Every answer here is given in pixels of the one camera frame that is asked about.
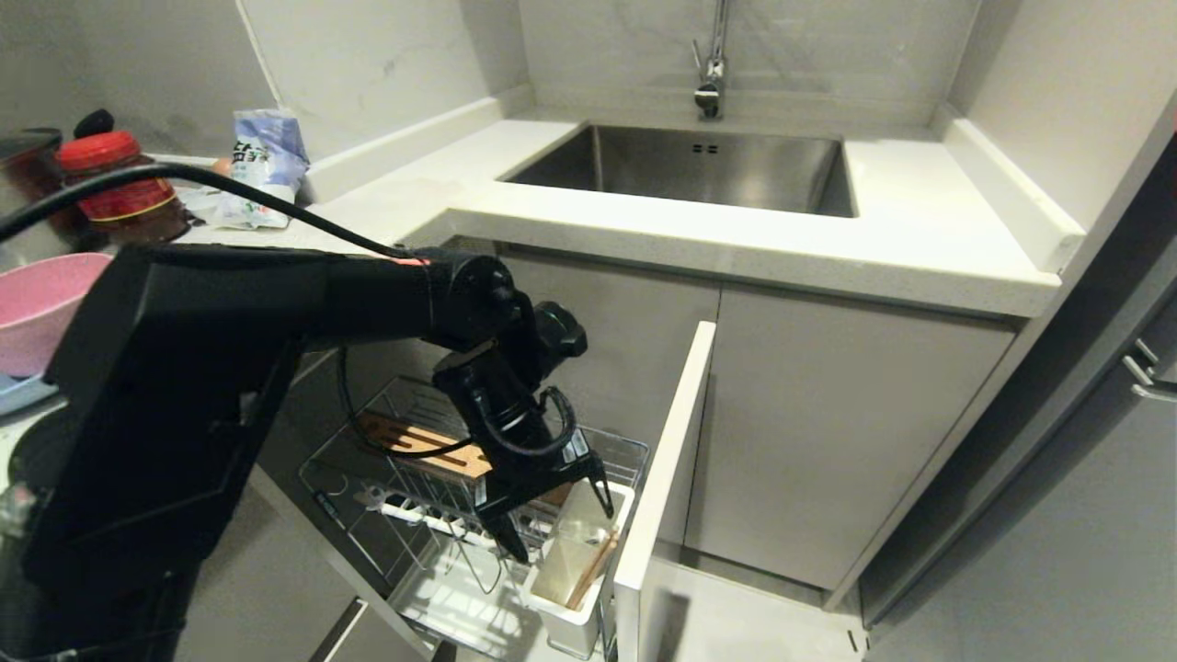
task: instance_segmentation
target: robotic arm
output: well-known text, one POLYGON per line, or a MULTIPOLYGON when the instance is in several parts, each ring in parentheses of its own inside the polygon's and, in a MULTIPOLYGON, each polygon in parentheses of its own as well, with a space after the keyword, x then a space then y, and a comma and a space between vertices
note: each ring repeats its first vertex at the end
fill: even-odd
POLYGON ((302 353, 399 338, 451 350, 434 385, 493 468, 476 512, 504 550, 526 560, 508 514, 563 483, 590 478, 612 515, 600 458, 570 443, 571 405, 534 396, 585 332, 554 303, 532 306, 498 259, 127 247, 48 369, 68 404, 9 463, 0 658, 171 660, 302 353))

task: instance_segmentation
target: black cable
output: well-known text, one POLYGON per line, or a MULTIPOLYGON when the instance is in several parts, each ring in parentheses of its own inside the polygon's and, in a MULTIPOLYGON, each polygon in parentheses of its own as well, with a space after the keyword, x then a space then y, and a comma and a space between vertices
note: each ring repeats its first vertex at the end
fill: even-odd
POLYGON ((351 230, 331 223, 321 216, 311 213, 294 204, 282 200, 281 198, 271 196, 270 193, 259 191, 248 184, 244 184, 227 177, 221 177, 212 171, 180 164, 147 164, 113 170, 51 193, 49 196, 46 196, 45 198, 41 198, 28 206, 21 207, 0 219, 0 241, 7 241, 25 230, 28 230, 39 220, 48 218, 53 213, 74 205, 95 193, 101 193, 114 188, 115 186, 121 186, 132 181, 158 177, 194 181, 197 184, 204 184, 205 186, 219 188, 227 193, 233 193, 234 196, 240 196, 247 200, 277 210, 291 218, 297 218, 302 223, 312 227, 317 227, 327 234, 338 237, 344 241, 354 244, 361 249, 367 249, 373 253, 379 253, 391 258, 413 257, 410 251, 392 249, 380 244, 379 241, 373 241, 363 234, 357 234, 351 230))
POLYGON ((339 353, 335 356, 338 362, 338 369, 335 370, 337 385, 339 388, 339 399, 344 404, 344 410, 347 413, 347 422, 351 424, 352 430, 359 436, 360 441, 371 446, 372 450, 383 452, 385 455, 391 455, 393 457, 408 457, 415 459, 425 459, 426 457, 437 457, 439 455, 451 454, 460 448, 468 446, 474 443, 473 437, 463 439, 460 442, 450 444, 447 446, 441 446, 433 450, 423 450, 417 452, 406 452, 403 450, 393 450, 384 444, 377 443, 372 437, 367 436, 367 431, 360 425, 359 413, 355 411, 355 405, 352 404, 352 390, 347 386, 347 347, 339 347, 339 353))
POLYGON ((498 426, 494 425, 494 422, 491 421, 490 404, 486 402, 486 397, 481 391, 474 392, 474 404, 478 405, 478 413, 483 417, 483 425, 486 426, 486 430, 491 433, 492 439, 511 452, 525 455, 527 457, 541 457, 564 448, 565 444, 572 441, 572 436, 577 431, 577 415, 572 410, 572 403, 570 403, 568 398, 564 397, 564 393, 561 393, 556 386, 544 389, 539 400, 540 411, 544 410, 544 403, 547 400, 548 396, 551 396, 552 402, 556 403, 556 409, 560 412, 561 429, 560 433, 552 439, 552 443, 538 449, 520 446, 503 435, 503 431, 500 431, 498 426))

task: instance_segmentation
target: kitchen sink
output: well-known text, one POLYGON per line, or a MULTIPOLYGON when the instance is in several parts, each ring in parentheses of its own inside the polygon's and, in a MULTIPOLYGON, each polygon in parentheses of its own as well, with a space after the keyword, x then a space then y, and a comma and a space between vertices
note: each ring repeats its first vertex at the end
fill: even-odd
POLYGON ((504 180, 857 216, 842 144, 823 138, 588 126, 504 180))

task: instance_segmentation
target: sauce jar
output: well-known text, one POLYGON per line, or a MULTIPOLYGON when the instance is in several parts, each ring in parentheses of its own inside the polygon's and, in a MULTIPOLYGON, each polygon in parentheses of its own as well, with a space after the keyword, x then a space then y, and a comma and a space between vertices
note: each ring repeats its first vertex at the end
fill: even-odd
MULTIPOLYGON (((127 166, 154 163, 126 131, 66 143, 58 153, 66 185, 127 166)), ((171 241, 188 230, 188 212, 166 179, 142 179, 95 193, 78 206, 115 244, 171 241)))

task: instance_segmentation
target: white cabinet panel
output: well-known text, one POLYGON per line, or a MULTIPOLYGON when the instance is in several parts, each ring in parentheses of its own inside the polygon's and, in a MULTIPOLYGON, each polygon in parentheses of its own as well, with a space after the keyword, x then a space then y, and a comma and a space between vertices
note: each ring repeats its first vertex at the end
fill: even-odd
POLYGON ((833 588, 1013 337, 1004 325, 725 289, 686 543, 833 588))
POLYGON ((503 262, 532 302, 576 315, 584 357, 552 373, 577 419, 653 446, 699 320, 714 322, 719 285, 616 265, 508 252, 503 262))
POLYGON ((650 463, 633 523, 617 561, 617 649, 620 662, 654 662, 666 621, 666 574, 652 563, 659 534, 681 539, 698 437, 698 404, 707 383, 716 325, 700 322, 650 463))

